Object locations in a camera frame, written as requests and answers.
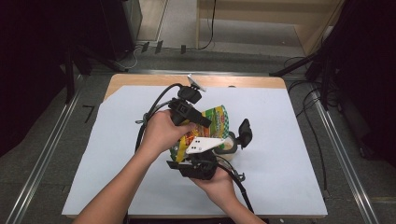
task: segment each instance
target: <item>yellow snack package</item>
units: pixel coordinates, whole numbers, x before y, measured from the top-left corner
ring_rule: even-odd
[[[171,148],[173,161],[181,162],[185,159],[185,151],[194,137],[227,138],[229,134],[229,121],[224,105],[208,109],[202,112],[202,116],[212,122],[208,128],[197,125],[197,127],[180,138],[178,148]]]

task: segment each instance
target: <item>wooden table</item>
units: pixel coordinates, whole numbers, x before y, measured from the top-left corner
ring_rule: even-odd
[[[197,0],[196,48],[200,19],[212,19],[213,0]],[[344,0],[217,0],[216,20],[262,21],[294,24],[306,55],[321,43],[330,25],[335,25]]]
[[[194,76],[207,87],[194,106],[198,110],[224,105],[230,130],[250,120],[253,140],[237,150],[233,167],[261,217],[321,218],[327,215],[284,81],[279,77]],[[181,75],[115,75],[109,84],[81,159],[63,215],[75,217],[134,154],[135,124],[164,87],[188,85]],[[172,89],[164,101],[177,96]],[[178,171],[166,164],[166,152],[151,165],[129,208],[131,218],[226,217]],[[244,200],[236,189],[241,202]]]

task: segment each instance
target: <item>floor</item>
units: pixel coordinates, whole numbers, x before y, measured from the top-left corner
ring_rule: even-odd
[[[148,70],[177,70],[236,72],[250,76],[268,76],[269,72],[275,72],[283,68],[284,65],[298,60],[287,61],[288,58],[304,56],[297,36],[288,25],[256,24],[254,22],[227,24],[222,21],[215,21],[214,42],[210,48],[202,51],[188,51],[182,55],[178,50],[180,45],[184,44],[188,47],[194,45],[195,26],[193,20],[195,20],[195,15],[191,13],[194,2],[192,0],[168,0],[167,4],[162,4],[163,16],[156,19],[158,22],[162,20],[160,29],[156,31],[151,29],[153,32],[150,33],[150,36],[153,37],[144,37],[150,41],[151,46],[156,46],[156,40],[163,40],[164,47],[176,49],[163,49],[159,54],[156,54],[152,48],[144,53],[138,50],[134,54],[129,54],[120,63],[131,66],[135,64],[130,73]],[[203,45],[209,39],[209,27],[207,22],[202,21],[201,24],[203,25]],[[255,31],[249,31],[249,26],[253,27]],[[233,27],[233,30],[225,31],[229,27]],[[244,35],[234,35],[240,32],[243,32]],[[301,76],[304,71],[305,68],[302,67],[294,71],[294,75],[285,76],[287,85],[289,86],[296,79],[304,78]],[[106,87],[113,74],[114,72],[105,66],[93,63],[92,75],[83,84],[73,113],[64,127],[64,132],[57,142],[56,148],[50,154],[50,160],[41,182],[39,182],[34,196],[27,202],[28,206],[22,212],[24,216],[16,223],[72,222],[72,219],[61,215],[64,201],[73,182],[79,160],[87,146],[97,108],[103,101]],[[310,84],[302,84],[291,92],[290,100],[296,114],[302,110],[302,101],[309,91]],[[25,140],[0,158],[0,223],[6,223],[20,195],[21,188],[35,167],[52,128],[62,114],[64,97],[65,91],[63,90],[36,122]],[[95,106],[91,118],[88,120],[90,109],[86,105]],[[307,112],[317,132],[326,164],[330,196],[327,197],[325,203],[329,215],[318,220],[274,218],[271,219],[271,223],[364,223],[361,210],[357,206],[350,184],[346,179],[346,173],[340,165],[318,110],[313,106]],[[372,202],[378,222],[394,223],[396,218],[396,168],[382,160],[369,161],[362,158],[356,139],[351,134],[342,113],[339,113],[336,108],[331,108],[330,113],[343,141],[346,154]],[[323,173],[317,143],[306,118],[300,116],[297,120],[318,183],[323,188]]]

